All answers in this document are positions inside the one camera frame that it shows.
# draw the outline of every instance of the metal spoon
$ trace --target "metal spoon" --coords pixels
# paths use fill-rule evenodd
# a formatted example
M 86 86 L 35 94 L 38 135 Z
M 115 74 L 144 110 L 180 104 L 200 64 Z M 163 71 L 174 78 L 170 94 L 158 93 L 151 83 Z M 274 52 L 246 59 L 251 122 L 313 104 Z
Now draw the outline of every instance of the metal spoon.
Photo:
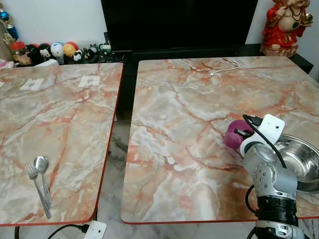
M 49 160 L 45 156 L 37 156 L 34 159 L 33 165 L 36 168 L 36 170 L 38 171 L 38 173 L 41 173 L 43 190 L 44 190 L 44 198 L 45 198 L 45 201 L 48 205 L 48 208 L 50 209 L 51 208 L 51 195 L 49 192 L 48 185 L 45 182 L 44 176 L 43 176 L 43 174 L 45 173 L 45 171 L 49 167 Z

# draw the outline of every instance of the tabletop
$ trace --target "tabletop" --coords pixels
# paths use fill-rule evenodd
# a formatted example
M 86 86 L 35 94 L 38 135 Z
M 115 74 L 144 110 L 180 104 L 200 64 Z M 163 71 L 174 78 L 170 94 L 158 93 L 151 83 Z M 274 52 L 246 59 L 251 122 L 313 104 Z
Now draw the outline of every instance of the tabletop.
M 92 219 L 122 69 L 107 63 L 0 70 L 0 226 Z M 49 159 L 49 220 L 24 169 L 38 155 Z
M 220 69 L 239 68 L 218 72 Z M 142 61 L 121 218 L 125 223 L 234 222 L 257 218 L 241 155 L 223 143 L 243 114 L 273 114 L 284 133 L 319 147 L 319 84 L 286 57 Z M 255 193 L 252 207 L 257 208 Z M 319 216 L 319 195 L 298 194 L 298 216 Z

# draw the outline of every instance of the sticker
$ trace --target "sticker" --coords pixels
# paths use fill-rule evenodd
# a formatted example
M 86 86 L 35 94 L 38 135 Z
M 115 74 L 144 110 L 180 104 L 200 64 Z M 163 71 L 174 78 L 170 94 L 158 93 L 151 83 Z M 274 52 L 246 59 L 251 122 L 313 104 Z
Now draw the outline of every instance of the sticker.
M 33 80 L 33 79 L 29 78 L 24 83 L 24 85 L 21 86 L 20 90 L 23 90 L 23 91 L 25 91 L 25 90 L 37 91 L 40 88 L 43 80 L 44 80 L 43 78 L 39 78 L 39 79 L 36 79 L 36 80 Z
M 86 86 L 97 86 L 100 83 L 99 76 L 83 76 L 79 87 L 86 87 Z

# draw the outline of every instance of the tiled floor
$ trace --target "tiled floor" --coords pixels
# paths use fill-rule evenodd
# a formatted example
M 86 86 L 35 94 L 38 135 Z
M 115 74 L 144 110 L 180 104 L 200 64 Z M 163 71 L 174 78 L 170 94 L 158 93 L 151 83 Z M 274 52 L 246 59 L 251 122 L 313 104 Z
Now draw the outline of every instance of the tiled floor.
M 98 206 L 98 221 L 107 224 L 104 239 L 245 239 L 254 223 L 214 223 L 131 226 L 120 219 L 121 196 L 125 171 L 130 124 L 116 122 L 110 145 L 102 192 Z M 310 238 L 319 239 L 319 220 L 303 220 L 300 226 L 309 229 Z M 46 239 L 58 227 L 21 227 L 20 239 Z M 0 228 L 0 239 L 13 239 L 14 228 Z M 65 228 L 56 239 L 83 239 L 76 228 Z

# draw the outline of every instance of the black tv screen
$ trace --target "black tv screen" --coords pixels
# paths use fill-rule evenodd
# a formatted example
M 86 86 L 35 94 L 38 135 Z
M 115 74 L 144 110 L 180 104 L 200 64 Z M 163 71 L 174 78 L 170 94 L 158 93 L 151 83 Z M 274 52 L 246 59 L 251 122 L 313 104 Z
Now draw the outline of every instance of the black tv screen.
M 258 0 L 102 0 L 112 50 L 245 44 Z

